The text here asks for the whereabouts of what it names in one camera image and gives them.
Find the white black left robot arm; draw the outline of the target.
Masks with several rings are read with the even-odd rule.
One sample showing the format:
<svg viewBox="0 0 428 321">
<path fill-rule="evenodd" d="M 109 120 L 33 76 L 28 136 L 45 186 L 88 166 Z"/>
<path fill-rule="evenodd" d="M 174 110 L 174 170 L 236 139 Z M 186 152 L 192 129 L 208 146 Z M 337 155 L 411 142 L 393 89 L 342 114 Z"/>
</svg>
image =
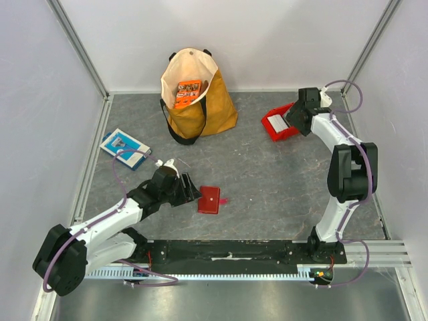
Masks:
<svg viewBox="0 0 428 321">
<path fill-rule="evenodd" d="M 201 196 L 187 173 L 163 165 L 101 214 L 72 227 L 52 227 L 32 265 L 43 279 L 44 292 L 65 296 L 104 265 L 127 258 L 141 262 L 147 254 L 147 239 L 133 226 L 164 204 L 178 207 Z"/>
</svg>

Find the red plastic bin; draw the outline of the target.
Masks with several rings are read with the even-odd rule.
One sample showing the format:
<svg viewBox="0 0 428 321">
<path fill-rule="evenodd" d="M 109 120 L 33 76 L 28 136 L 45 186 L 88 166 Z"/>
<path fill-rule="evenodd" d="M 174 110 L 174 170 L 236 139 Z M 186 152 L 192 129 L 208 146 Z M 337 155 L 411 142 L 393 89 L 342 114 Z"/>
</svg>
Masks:
<svg viewBox="0 0 428 321">
<path fill-rule="evenodd" d="M 263 127 L 273 142 L 287 140 L 290 137 L 299 134 L 299 131 L 295 127 L 289 125 L 284 120 L 284 116 L 293 105 L 294 103 L 292 102 L 274 108 L 261 119 Z"/>
</svg>

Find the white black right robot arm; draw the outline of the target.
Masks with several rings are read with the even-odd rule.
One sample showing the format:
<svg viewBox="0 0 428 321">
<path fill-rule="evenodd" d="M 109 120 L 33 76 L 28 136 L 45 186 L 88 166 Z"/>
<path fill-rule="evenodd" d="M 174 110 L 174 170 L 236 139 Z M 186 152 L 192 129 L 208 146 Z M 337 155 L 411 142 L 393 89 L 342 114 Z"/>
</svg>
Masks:
<svg viewBox="0 0 428 321">
<path fill-rule="evenodd" d="M 306 255 L 322 263 L 344 250 L 343 230 L 361 203 L 377 188 L 378 148 L 352 135 L 330 109 L 326 88 L 301 88 L 286 112 L 286 124 L 303 136 L 314 134 L 331 152 L 327 176 L 329 202 L 320 222 L 308 237 Z"/>
</svg>

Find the red leather card holder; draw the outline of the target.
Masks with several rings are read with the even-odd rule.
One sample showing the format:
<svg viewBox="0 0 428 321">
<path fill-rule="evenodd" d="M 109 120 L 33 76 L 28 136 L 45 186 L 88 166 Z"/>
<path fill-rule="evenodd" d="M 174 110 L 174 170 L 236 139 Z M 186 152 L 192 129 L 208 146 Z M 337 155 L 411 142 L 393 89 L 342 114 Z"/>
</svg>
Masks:
<svg viewBox="0 0 428 321">
<path fill-rule="evenodd" d="M 221 198 L 221 189 L 214 186 L 201 186 L 201 198 L 198 199 L 197 211 L 202 214 L 217 215 L 221 205 L 229 202 L 228 198 Z"/>
</svg>

